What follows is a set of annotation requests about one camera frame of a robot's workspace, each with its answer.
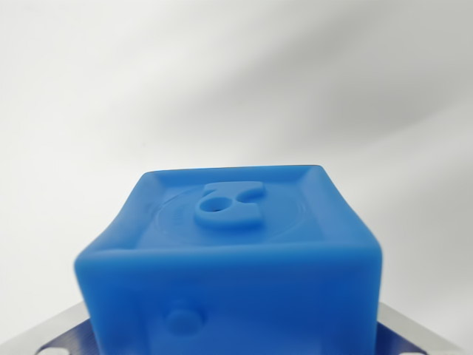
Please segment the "black-padded silver gripper right finger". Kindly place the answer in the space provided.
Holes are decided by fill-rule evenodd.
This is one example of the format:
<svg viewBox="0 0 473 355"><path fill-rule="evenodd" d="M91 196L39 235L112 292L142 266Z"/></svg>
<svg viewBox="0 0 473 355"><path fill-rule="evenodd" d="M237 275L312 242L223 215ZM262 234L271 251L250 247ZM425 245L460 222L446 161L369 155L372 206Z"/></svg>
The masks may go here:
<svg viewBox="0 0 473 355"><path fill-rule="evenodd" d="M380 302L376 354L462 354L463 350Z"/></svg>

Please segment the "black-padded silver gripper left finger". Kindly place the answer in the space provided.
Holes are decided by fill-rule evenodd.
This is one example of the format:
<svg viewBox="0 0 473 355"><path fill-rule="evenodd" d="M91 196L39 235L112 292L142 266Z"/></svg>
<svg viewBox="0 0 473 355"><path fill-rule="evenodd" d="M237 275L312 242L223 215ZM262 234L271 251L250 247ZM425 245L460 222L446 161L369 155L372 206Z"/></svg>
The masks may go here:
<svg viewBox="0 0 473 355"><path fill-rule="evenodd" d="M42 323L39 335L35 354L93 354L93 331L84 302Z"/></svg>

